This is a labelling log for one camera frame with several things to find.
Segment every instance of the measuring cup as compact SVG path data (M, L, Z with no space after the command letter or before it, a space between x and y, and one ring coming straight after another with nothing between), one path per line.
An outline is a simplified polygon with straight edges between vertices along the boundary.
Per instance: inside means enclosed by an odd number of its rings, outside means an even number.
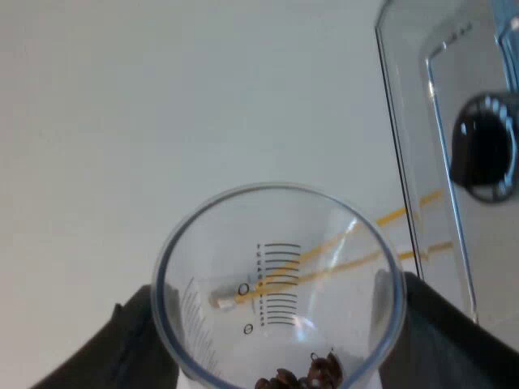
M341 388L363 387L405 316L404 281L379 230L342 201L265 183L210 199L171 233L153 315L193 387L306 377L330 353Z

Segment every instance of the white surface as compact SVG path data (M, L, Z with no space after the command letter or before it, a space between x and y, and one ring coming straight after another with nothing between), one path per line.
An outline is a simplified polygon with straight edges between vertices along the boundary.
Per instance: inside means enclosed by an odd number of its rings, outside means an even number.
M288 180L371 217L401 207L379 2L0 4L2 387L69 357L221 190Z

